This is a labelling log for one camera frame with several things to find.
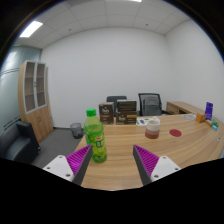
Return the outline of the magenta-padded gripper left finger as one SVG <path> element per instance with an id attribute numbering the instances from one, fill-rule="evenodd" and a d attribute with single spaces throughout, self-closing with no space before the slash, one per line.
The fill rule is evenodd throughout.
<path id="1" fill-rule="evenodd" d="M 44 170 L 65 180 L 81 185 L 92 156 L 92 146 L 88 145 L 68 156 L 58 155 Z"/>

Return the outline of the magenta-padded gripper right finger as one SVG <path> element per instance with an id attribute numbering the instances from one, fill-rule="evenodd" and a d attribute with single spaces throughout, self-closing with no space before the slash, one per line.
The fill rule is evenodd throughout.
<path id="1" fill-rule="evenodd" d="M 159 157 L 137 145 L 133 146 L 133 156 L 143 185 L 180 170 L 180 167 L 169 157 Z"/>

